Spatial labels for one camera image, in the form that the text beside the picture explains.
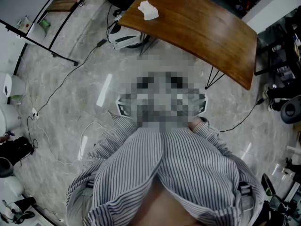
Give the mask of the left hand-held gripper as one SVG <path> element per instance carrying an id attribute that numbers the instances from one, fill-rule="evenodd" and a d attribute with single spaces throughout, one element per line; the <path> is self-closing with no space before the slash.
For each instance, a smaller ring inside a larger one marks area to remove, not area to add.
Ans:
<path id="1" fill-rule="evenodd" d="M 136 118 L 137 99 L 135 94 L 119 94 L 115 104 L 120 116 Z"/>

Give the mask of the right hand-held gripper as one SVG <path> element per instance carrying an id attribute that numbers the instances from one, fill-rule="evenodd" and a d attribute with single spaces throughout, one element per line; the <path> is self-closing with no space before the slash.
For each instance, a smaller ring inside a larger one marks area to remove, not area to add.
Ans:
<path id="1" fill-rule="evenodd" d="M 199 110 L 198 110 L 198 115 L 203 114 L 206 109 L 207 109 L 207 105 L 208 105 L 208 97 L 205 93 L 200 93 L 199 94 Z"/>

